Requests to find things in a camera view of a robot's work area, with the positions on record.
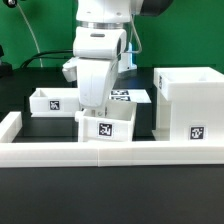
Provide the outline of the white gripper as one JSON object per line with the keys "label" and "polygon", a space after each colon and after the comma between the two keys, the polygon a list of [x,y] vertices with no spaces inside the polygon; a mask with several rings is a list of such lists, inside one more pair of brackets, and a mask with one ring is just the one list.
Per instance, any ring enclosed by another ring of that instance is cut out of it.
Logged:
{"label": "white gripper", "polygon": [[118,76],[118,60],[72,57],[62,72],[68,82],[77,82],[79,102],[84,108],[102,109]]}

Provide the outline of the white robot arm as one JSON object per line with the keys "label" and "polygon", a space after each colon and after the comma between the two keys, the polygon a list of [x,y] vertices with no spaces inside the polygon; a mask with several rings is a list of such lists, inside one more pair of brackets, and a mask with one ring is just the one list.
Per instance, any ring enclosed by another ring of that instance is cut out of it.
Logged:
{"label": "white robot arm", "polygon": [[84,108],[105,107],[127,52],[125,26],[134,15],[158,16],[173,0],[78,0],[73,57],[63,65],[66,79],[78,85]]}

